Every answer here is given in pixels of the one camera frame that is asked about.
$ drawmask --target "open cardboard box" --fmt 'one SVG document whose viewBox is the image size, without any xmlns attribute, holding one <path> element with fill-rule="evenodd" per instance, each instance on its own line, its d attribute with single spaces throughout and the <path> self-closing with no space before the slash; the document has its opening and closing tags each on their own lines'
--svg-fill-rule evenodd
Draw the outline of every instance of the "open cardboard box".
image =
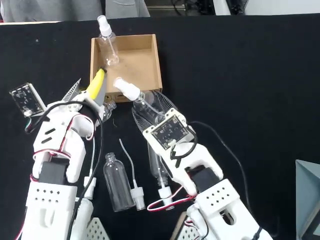
<svg viewBox="0 0 320 240">
<path fill-rule="evenodd" d="M 142 91 L 162 90 L 160 64 L 155 34 L 117 36 L 119 63 L 107 68 L 106 99 L 116 103 L 129 102 L 113 82 L 121 77 Z M 100 38 L 91 40 L 90 82 L 100 67 L 104 66 Z"/>
</svg>

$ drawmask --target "clear plastic bottle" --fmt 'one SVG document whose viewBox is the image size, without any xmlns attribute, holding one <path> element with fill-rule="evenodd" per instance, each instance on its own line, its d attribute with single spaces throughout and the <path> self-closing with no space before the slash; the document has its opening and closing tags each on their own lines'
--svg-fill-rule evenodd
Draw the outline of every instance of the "clear plastic bottle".
<svg viewBox="0 0 320 240">
<path fill-rule="evenodd" d="M 104 105 L 104 112 L 103 112 L 102 122 L 104 123 L 111 117 L 112 111 L 117 108 L 117 105 L 113 100 L 104 102 L 103 105 Z"/>
<path fill-rule="evenodd" d="M 103 63 L 105 67 L 108 68 L 108 66 L 114 66 L 119 63 L 116 35 L 114 32 L 112 32 L 106 16 L 100 15 L 98 16 L 97 20 L 100 29 L 98 42 L 101 55 L 103 56 Z"/>
<path fill-rule="evenodd" d="M 133 101 L 133 109 L 153 125 L 165 119 L 165 112 L 153 91 L 140 92 L 139 97 Z"/>
<path fill-rule="evenodd" d="M 142 92 L 135 85 L 126 82 L 121 77 L 114 80 L 113 86 L 118 88 L 129 100 L 133 101 L 133 109 L 151 124 L 157 125 L 165 119 L 165 111 L 153 91 Z"/>
<path fill-rule="evenodd" d="M 135 205 L 130 194 L 130 185 L 123 163 L 116 159 L 113 152 L 105 155 L 103 174 L 109 191 L 113 211 L 119 212 Z"/>
<path fill-rule="evenodd" d="M 161 156 L 155 153 L 149 143 L 147 145 L 151 174 L 157 179 L 159 187 L 164 188 L 168 185 L 169 174 L 161 162 Z"/>
</svg>

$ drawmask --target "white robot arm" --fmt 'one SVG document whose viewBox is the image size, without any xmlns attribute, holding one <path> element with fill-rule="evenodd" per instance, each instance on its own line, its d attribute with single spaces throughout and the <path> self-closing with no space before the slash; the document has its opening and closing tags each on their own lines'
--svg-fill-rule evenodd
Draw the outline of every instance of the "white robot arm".
<svg viewBox="0 0 320 240">
<path fill-rule="evenodd" d="M 114 86 L 133 101 L 135 122 L 152 149 L 161 155 L 171 179 L 189 195 L 196 196 L 187 215 L 197 227 L 200 239 L 272 240 L 257 224 L 229 180 L 223 179 L 222 169 L 207 148 L 198 143 L 195 131 L 170 100 L 159 92 L 142 94 L 123 79 L 116 79 Z M 145 119 L 143 114 L 155 121 Z"/>
<path fill-rule="evenodd" d="M 103 104 L 106 92 L 103 69 L 86 91 L 79 93 L 78 85 L 79 81 L 61 101 L 47 107 L 30 83 L 10 92 L 26 117 L 42 115 L 25 128 L 26 132 L 32 132 L 41 124 L 33 143 L 34 165 L 22 240 L 84 240 L 86 237 L 96 178 L 90 175 L 85 181 L 89 184 L 85 189 L 89 190 L 83 192 L 78 202 L 77 187 L 70 184 L 78 181 L 86 155 L 83 138 L 93 140 L 96 126 L 110 117 L 115 104 Z"/>
</svg>

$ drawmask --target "black table surface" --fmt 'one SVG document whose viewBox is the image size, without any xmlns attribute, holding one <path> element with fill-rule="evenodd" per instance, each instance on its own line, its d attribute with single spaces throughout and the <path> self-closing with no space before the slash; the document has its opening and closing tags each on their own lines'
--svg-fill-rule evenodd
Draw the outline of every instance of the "black table surface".
<svg viewBox="0 0 320 240">
<path fill-rule="evenodd" d="M 248 178 L 256 220 L 276 239 L 295 237 L 295 160 L 320 160 L 320 15 L 129 18 L 110 21 L 117 35 L 156 34 L 163 93 L 189 121 L 213 126 L 239 157 Z M 79 78 L 89 83 L 95 21 L 0 26 L 0 236 L 13 239 L 25 213 L 33 141 L 8 91 L 33 83 L 48 104 L 61 99 Z M 104 125 L 103 152 L 115 152 L 131 168 L 118 138 L 135 162 L 146 204 L 158 199 L 147 145 L 121 103 Z M 194 126 L 199 142 L 244 200 L 240 169 L 217 138 Z M 89 171 L 91 144 L 81 176 Z M 102 165 L 97 173 L 93 216 L 112 239 L 169 239 L 190 205 L 150 213 L 113 212 Z M 83 178 L 79 180 L 79 190 Z M 171 188 L 178 188 L 172 183 Z"/>
</svg>

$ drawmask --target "circuit board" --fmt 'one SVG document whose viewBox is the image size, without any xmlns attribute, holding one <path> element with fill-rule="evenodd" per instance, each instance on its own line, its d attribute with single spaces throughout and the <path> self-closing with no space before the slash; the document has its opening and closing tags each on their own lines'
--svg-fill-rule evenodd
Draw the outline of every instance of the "circuit board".
<svg viewBox="0 0 320 240">
<path fill-rule="evenodd" d="M 26 83 L 9 92 L 25 117 L 44 111 L 44 103 L 31 83 Z"/>
<path fill-rule="evenodd" d="M 183 126 L 176 115 L 173 115 L 166 120 L 164 124 L 151 132 L 165 150 L 171 147 L 170 143 L 173 143 L 173 141 L 177 143 L 188 135 L 188 133 L 188 130 Z"/>
</svg>

